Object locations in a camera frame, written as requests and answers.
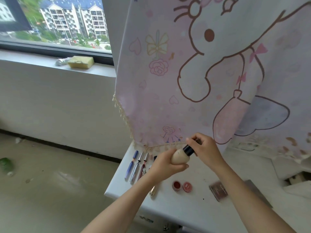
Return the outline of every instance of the tile floor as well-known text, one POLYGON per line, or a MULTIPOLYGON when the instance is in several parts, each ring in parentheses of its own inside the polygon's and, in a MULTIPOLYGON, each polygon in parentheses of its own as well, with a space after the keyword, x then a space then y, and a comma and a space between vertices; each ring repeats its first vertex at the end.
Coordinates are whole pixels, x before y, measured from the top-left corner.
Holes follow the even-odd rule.
MULTIPOLYGON (((0 134, 0 228, 6 233, 79 233, 112 203, 104 196, 117 163, 0 134)), ((133 223, 130 233, 150 232, 133 223)))

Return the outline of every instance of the silver mascara tube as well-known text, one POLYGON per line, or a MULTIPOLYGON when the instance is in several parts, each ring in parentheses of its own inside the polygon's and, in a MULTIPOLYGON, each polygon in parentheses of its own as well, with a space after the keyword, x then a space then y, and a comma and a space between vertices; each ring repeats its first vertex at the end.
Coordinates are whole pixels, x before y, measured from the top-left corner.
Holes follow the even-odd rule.
POLYGON ((134 171, 133 171, 133 173, 132 173, 132 176, 131 176, 131 179, 130 179, 130 183, 133 183, 134 182, 134 179, 135 179, 135 175, 136 175, 136 173, 137 173, 137 170, 138 170, 138 167, 139 167, 139 163, 140 163, 140 161, 141 161, 141 159, 142 159, 142 154, 143 154, 144 152, 142 152, 141 154, 140 154, 140 156, 139 156, 139 158, 138 158, 138 162, 137 162, 137 164, 135 165, 135 168, 134 168, 134 171))

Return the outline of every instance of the blue roof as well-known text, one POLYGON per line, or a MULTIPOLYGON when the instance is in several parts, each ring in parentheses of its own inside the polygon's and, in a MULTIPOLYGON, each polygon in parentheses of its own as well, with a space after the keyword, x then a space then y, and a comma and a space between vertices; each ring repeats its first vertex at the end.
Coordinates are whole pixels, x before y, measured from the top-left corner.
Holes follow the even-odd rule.
POLYGON ((75 7, 81 4, 81 9, 87 10, 92 6, 96 5, 103 10, 103 4, 101 0, 42 0, 40 8, 48 8, 50 5, 55 4, 63 9, 71 9, 72 3, 75 7))

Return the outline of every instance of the person's left hand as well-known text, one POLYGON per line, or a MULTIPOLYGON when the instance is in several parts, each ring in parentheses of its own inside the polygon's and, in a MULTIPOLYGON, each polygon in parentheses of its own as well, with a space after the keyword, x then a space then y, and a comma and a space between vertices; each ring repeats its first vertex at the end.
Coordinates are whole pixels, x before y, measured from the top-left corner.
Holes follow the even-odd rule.
POLYGON ((169 149, 168 151, 159 154, 151 165, 149 171, 146 173, 148 178, 151 178, 157 184, 178 172, 186 170, 189 167, 188 164, 171 164, 171 157, 175 151, 176 149, 169 149))

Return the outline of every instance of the white building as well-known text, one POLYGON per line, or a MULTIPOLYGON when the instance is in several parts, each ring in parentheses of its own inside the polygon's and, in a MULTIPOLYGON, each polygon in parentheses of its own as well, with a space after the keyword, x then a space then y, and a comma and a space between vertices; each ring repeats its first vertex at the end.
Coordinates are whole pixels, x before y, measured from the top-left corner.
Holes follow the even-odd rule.
POLYGON ((43 0, 40 7, 49 30, 64 37, 108 35, 101 0, 43 0))
POLYGON ((4 1, 0 2, 0 21, 15 21, 15 18, 4 1))

